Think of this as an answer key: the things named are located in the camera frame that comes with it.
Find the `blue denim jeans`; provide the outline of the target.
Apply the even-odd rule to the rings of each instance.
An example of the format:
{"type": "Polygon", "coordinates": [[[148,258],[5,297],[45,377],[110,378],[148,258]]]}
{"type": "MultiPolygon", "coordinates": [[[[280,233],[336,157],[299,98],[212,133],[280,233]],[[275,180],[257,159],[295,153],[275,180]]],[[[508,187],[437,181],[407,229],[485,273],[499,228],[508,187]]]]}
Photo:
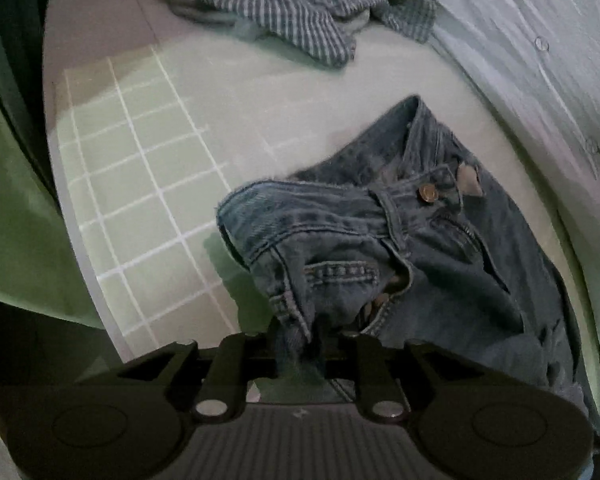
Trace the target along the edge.
{"type": "Polygon", "coordinates": [[[400,348],[422,340],[600,413],[556,266],[520,209],[409,96],[329,159],[238,188],[216,223],[301,358],[320,316],[400,348]]]}

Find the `light blue carrot-print quilt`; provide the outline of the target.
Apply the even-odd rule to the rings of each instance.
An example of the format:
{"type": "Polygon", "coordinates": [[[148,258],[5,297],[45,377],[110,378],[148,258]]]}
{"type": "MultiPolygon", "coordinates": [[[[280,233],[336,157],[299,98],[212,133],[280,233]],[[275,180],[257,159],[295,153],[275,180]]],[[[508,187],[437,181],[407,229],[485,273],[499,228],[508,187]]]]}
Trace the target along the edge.
{"type": "Polygon", "coordinates": [[[432,39],[542,171],[600,341],[600,0],[436,0],[432,39]]]}

